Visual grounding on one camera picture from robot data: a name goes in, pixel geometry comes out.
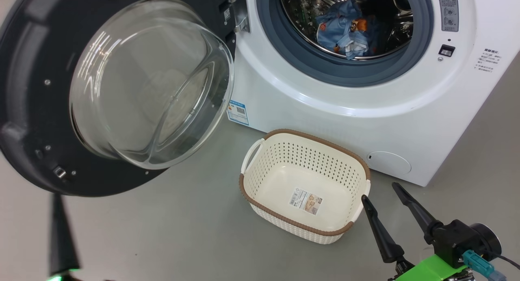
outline cream basket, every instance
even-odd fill
[[[349,230],[370,190],[370,170],[351,151],[292,130],[258,140],[242,163],[240,190],[276,226],[318,244]]]

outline front-load washing machine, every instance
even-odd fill
[[[317,22],[346,2],[379,24],[377,47],[348,59]],[[515,0],[0,5],[2,174],[78,196],[152,180],[225,115],[427,185],[520,47]]]
[[[382,53],[347,60],[316,43],[314,19],[343,1],[247,0],[251,32],[236,39],[228,117],[317,135],[425,186],[518,53],[520,9],[516,0],[391,0]]]

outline sticker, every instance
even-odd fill
[[[477,71],[492,73],[498,66],[502,56],[498,50],[490,50],[486,48],[482,54],[477,58],[477,63],[473,67]]]
[[[295,188],[289,205],[316,215],[322,201],[323,199],[315,194],[311,194],[300,188]]]
[[[229,20],[229,18],[231,18],[231,11],[229,11],[229,8],[224,11],[224,19],[225,21]]]
[[[439,0],[442,31],[459,31],[459,0]]]
[[[229,116],[229,120],[232,120],[237,123],[249,125],[249,120],[247,119],[247,111],[245,110],[245,105],[243,105],[241,103],[237,103],[234,100],[229,101],[228,116]]]

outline cartoon print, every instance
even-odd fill
[[[351,32],[354,32],[356,30],[366,31],[367,27],[368,27],[368,22],[366,22],[366,19],[357,18],[357,19],[353,20],[351,23]]]

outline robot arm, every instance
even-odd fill
[[[368,216],[383,262],[396,262],[397,275],[389,281],[471,281],[473,271],[481,273],[489,281],[505,281],[505,276],[495,271],[489,263],[502,253],[496,235],[487,226],[475,223],[466,225],[453,220],[444,225],[434,218],[399,183],[392,183],[397,196],[407,206],[424,233],[424,240],[432,244],[435,255],[414,266],[404,258],[401,246],[377,217],[377,211],[367,196],[362,203]]]
[[[49,281],[76,281],[71,272],[80,269],[69,221],[60,194],[52,194]]]

